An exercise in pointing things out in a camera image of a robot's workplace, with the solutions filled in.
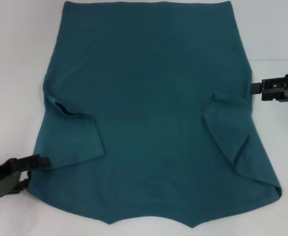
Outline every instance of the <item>white background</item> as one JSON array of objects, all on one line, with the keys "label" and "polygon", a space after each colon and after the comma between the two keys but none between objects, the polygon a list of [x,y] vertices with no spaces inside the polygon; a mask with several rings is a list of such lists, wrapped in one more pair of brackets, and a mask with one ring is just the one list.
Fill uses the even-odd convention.
[{"label": "white background", "polygon": [[[43,77],[63,3],[0,0],[0,164],[32,154],[44,113]],[[288,0],[234,0],[232,4],[254,81],[283,77],[288,73]],[[107,225],[48,206],[24,191],[0,198],[0,236],[288,235],[288,103],[261,102],[256,95],[253,117],[284,190],[271,205],[194,229],[158,217]]]}]

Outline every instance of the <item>teal fabric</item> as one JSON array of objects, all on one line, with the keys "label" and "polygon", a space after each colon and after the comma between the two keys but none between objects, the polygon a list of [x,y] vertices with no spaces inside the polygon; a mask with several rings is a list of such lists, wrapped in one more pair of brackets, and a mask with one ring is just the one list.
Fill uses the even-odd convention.
[{"label": "teal fabric", "polygon": [[190,227],[272,203],[230,2],[66,2],[31,173],[42,201],[106,223]]}]

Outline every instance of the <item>white table surface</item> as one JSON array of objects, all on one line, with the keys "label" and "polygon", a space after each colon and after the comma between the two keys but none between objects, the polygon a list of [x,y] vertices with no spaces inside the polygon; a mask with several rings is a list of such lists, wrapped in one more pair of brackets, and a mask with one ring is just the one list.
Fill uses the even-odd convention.
[{"label": "white table surface", "polygon": [[[0,164],[32,154],[44,113],[43,77],[63,3],[0,0]],[[283,77],[288,73],[288,0],[234,0],[232,4],[254,81]],[[253,117],[284,190],[273,204],[193,229],[159,217],[107,225],[48,206],[24,191],[0,198],[0,236],[288,235],[288,103],[261,102],[256,95]]]}]

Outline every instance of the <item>t-shirt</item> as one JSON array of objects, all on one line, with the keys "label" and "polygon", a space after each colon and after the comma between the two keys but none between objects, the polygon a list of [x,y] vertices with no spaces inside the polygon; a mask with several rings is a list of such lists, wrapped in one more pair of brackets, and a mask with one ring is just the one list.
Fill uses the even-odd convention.
[{"label": "t-shirt", "polygon": [[194,227],[278,200],[230,2],[64,4],[28,191],[108,224]]}]

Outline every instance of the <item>teal t-shirt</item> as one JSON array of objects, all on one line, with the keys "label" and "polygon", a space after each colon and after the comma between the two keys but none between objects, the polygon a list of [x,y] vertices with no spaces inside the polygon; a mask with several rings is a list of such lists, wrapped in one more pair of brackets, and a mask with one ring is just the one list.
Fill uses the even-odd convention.
[{"label": "teal t-shirt", "polygon": [[31,173],[42,201],[106,223],[190,227],[278,200],[230,2],[66,2]]}]

